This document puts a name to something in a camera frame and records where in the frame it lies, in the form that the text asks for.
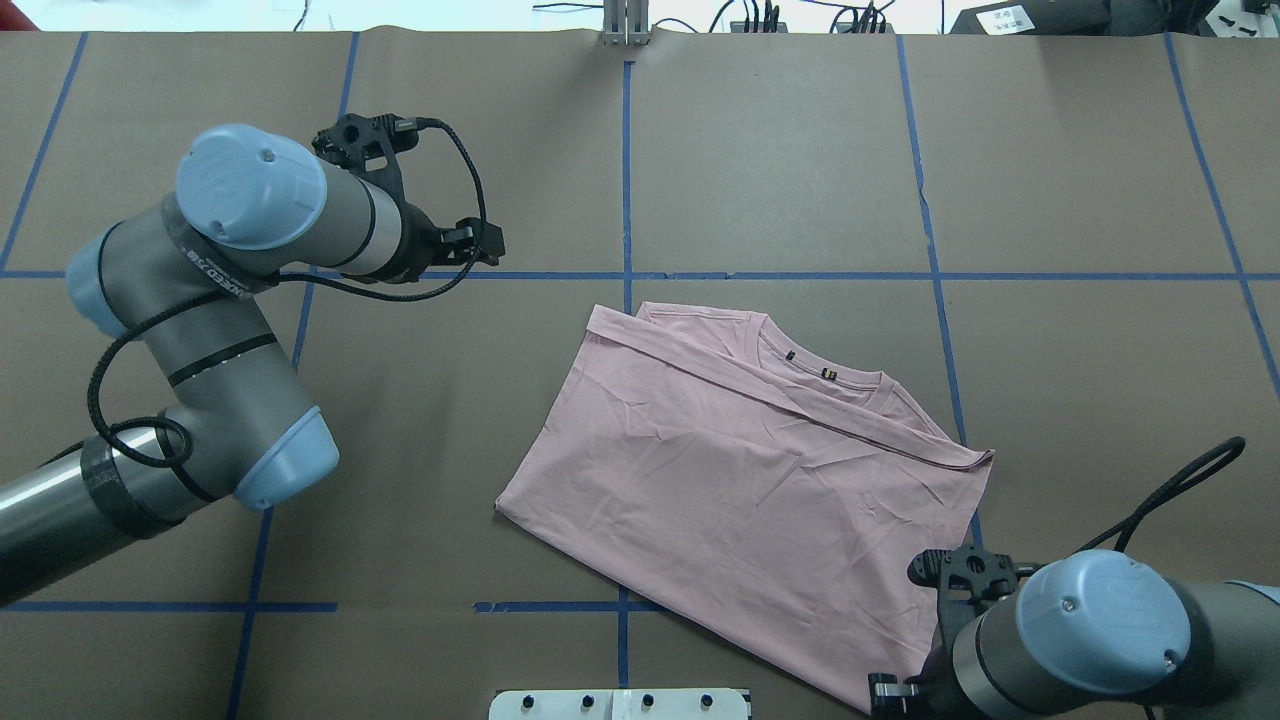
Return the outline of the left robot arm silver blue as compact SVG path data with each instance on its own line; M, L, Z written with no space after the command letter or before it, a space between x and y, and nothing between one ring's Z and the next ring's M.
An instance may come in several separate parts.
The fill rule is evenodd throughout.
M92 433L3 487L12 605L221 498L273 509L340 452L256 297L312 283L390 301L434 265L506 251L457 131L340 117L310 145L247 124L202 132L173 191L68 264L76 310L110 345L84 392Z

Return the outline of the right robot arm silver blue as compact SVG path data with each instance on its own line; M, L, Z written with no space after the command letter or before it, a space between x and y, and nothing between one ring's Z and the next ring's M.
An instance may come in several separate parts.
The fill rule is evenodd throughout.
M1188 583L1114 550L1046 565L927 550L940 638L908 679L868 676L873 719L1051 719L1125 703L1165 719L1275 719L1277 589Z

